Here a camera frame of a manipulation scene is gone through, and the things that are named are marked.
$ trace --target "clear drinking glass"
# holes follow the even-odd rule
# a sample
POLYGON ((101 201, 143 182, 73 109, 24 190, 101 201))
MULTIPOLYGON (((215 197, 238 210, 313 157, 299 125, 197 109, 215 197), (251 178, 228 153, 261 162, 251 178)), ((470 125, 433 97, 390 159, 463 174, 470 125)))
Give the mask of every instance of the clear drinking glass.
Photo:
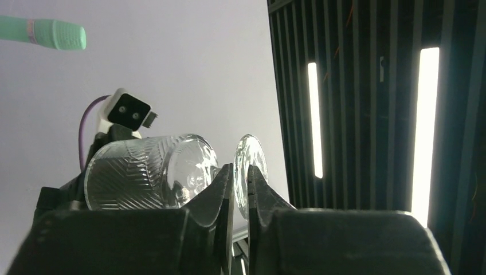
POLYGON ((180 208, 213 180, 211 145, 193 134, 112 142, 86 170, 90 210, 180 208))
POLYGON ((234 191, 236 204, 241 215, 248 220, 248 167, 256 166, 268 181, 265 155, 259 140, 250 134, 245 135, 238 142, 234 155, 234 191))

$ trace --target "robotic hand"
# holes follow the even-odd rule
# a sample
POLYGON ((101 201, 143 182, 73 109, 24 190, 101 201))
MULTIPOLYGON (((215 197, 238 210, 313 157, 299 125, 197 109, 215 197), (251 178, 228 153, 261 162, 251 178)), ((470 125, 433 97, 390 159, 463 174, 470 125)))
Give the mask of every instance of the robotic hand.
POLYGON ((34 223, 52 210, 86 209, 84 198, 85 167, 93 155, 110 142, 117 140, 141 139, 140 127, 150 128, 157 114, 149 104, 136 98, 124 88, 108 96, 98 111, 97 134, 91 145, 81 173, 60 188, 43 187, 39 195, 34 223))

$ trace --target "white light strip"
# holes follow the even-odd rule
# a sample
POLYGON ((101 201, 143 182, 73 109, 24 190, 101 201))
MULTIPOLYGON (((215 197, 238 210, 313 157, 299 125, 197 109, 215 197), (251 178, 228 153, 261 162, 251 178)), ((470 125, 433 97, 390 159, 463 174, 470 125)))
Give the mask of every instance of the white light strip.
POLYGON ((246 275, 245 262, 243 259, 241 259, 241 271, 243 271, 243 275, 246 275))
POLYGON ((423 227, 427 227, 429 216, 438 71, 439 48, 422 49, 418 73, 411 213, 423 227))
POLYGON ((322 173, 322 148, 320 140, 320 115, 319 115, 319 90, 318 70, 315 62, 307 65, 309 75, 309 95, 311 101, 311 125, 312 125, 312 150, 314 157, 314 174, 321 179, 322 173))

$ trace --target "orange wire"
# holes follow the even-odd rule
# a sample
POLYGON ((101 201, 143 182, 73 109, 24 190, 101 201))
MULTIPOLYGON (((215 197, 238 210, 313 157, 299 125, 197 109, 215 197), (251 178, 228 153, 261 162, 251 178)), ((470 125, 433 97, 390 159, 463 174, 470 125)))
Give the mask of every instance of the orange wire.
POLYGON ((473 209, 472 209, 471 219, 469 220, 469 224, 472 223, 474 216, 476 215, 477 174, 475 174, 475 178, 476 178, 476 189, 474 190, 474 195, 472 196, 471 199, 473 203, 473 209))
POLYGON ((350 15, 348 15, 348 21, 346 21, 346 27, 348 27, 349 23, 351 22, 352 8, 353 5, 351 5, 350 15))
MULTIPOLYGON (((348 20, 346 21, 346 27, 348 27, 349 23, 351 22, 353 7, 354 7, 354 4, 351 4, 351 9, 350 9, 350 13, 348 15, 348 20)), ((336 49, 336 52, 334 53, 333 59, 336 59, 336 56, 338 55, 338 53, 339 53, 339 47, 336 49)), ((328 75, 329 75, 328 73, 326 73, 326 75, 324 75, 324 81, 327 79, 328 75)))
POLYGON ((333 57, 334 59, 336 59, 336 56, 338 55, 338 53, 339 53, 339 47, 336 49, 336 52, 334 53, 334 57, 333 57))

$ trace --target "black plastic part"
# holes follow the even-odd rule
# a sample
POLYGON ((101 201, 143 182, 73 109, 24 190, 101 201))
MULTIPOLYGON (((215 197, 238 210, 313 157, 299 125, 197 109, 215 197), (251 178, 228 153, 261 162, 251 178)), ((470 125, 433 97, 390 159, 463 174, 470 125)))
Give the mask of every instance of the black plastic part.
POLYGON ((180 209, 51 211, 8 274, 230 274, 233 165, 180 209))
POLYGON ((132 129, 132 131, 137 131, 142 126, 142 122, 149 112, 150 105, 128 93, 124 93, 108 114, 108 120, 112 123, 122 124, 132 129))
MULTIPOLYGON (((136 139, 136 137, 132 136, 132 131, 129 128, 119 124, 113 124, 109 128, 108 133, 97 133, 95 140, 89 149, 85 167, 87 167, 89 161, 93 158, 95 153, 106 144, 118 140, 129 139, 136 139)), ((77 177, 70 180, 60 188, 43 187, 41 189, 41 193, 37 201, 37 207, 34 212, 34 223, 45 213, 51 210, 68 209, 71 202, 75 201, 85 205, 84 174, 85 171, 82 171, 77 177)))
POLYGON ((148 116, 145 119, 145 121, 143 122, 142 126, 145 127, 145 128, 150 128, 152 126, 152 123, 154 122, 154 120, 157 117, 158 117, 158 115, 154 112, 148 113, 148 116))
POLYGON ((250 274, 450 274, 430 231, 393 211, 295 210, 248 172, 250 274))

